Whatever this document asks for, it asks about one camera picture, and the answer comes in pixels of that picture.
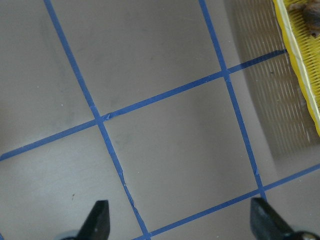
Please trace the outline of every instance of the gray floor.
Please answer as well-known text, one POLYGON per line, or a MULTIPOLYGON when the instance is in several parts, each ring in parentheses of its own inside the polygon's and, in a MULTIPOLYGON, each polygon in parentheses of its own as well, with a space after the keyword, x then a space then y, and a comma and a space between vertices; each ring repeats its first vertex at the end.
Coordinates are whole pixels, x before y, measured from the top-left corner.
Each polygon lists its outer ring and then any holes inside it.
POLYGON ((254 239, 260 193, 320 233, 320 138, 271 0, 1 1, 0 22, 5 240, 101 199, 111 240, 254 239))

